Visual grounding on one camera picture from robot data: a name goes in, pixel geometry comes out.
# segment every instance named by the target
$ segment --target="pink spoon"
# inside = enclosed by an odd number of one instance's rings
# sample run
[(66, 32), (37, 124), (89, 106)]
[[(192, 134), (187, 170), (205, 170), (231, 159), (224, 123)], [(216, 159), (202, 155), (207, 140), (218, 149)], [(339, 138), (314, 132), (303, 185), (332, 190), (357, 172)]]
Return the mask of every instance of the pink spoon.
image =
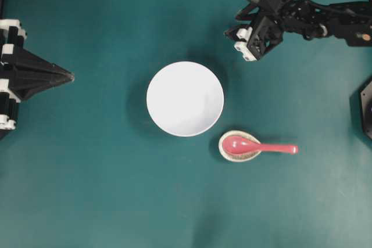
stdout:
[(231, 154), (244, 154), (249, 152), (283, 152), (296, 154), (298, 146), (296, 145), (267, 145), (263, 143), (252, 142), (242, 136), (228, 136), (222, 143), (223, 149)]

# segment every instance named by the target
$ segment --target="bowl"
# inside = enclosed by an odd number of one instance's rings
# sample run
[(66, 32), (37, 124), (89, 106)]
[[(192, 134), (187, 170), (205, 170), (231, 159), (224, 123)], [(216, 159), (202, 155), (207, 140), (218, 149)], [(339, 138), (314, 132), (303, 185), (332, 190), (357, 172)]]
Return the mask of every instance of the bowl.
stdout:
[(174, 136), (196, 136), (210, 129), (221, 116), (224, 93), (207, 67), (175, 62), (151, 80), (146, 104), (155, 124)]

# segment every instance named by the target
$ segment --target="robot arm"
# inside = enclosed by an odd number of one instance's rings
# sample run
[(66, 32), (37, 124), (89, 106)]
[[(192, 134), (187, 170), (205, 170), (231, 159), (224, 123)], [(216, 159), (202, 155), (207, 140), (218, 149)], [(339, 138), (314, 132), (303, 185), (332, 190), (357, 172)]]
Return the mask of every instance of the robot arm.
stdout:
[(372, 46), (369, 2), (320, 5), (311, 0), (248, 0), (236, 15), (247, 21), (225, 31), (247, 61), (261, 59), (282, 42), (284, 32), (306, 40), (335, 36), (349, 46)]
[(22, 101), (74, 80), (72, 73), (23, 49), (19, 20), (0, 20), (0, 139), (16, 129)]

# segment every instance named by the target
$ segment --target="spoon handle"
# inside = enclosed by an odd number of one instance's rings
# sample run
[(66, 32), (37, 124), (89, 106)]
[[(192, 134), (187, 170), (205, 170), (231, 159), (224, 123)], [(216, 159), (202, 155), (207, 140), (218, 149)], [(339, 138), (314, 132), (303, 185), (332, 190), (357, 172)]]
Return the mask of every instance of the spoon handle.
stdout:
[(282, 152), (289, 154), (297, 154), (298, 146), (296, 145), (267, 145), (260, 144), (258, 149), (265, 152)]

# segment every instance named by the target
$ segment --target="green table surface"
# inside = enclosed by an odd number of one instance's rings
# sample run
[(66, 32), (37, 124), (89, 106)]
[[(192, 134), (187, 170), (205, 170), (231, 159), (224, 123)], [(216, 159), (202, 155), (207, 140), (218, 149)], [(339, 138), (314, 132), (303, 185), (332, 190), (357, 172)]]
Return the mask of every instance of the green table surface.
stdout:
[[(247, 63), (223, 36), (245, 4), (6, 0), (25, 48), (76, 80), (24, 102), (0, 143), (0, 247), (372, 247), (357, 95), (372, 48), (285, 34)], [(152, 76), (180, 60), (213, 70), (226, 96), (192, 138), (162, 132), (145, 106)], [(229, 163), (217, 142), (231, 129), (300, 154)]]

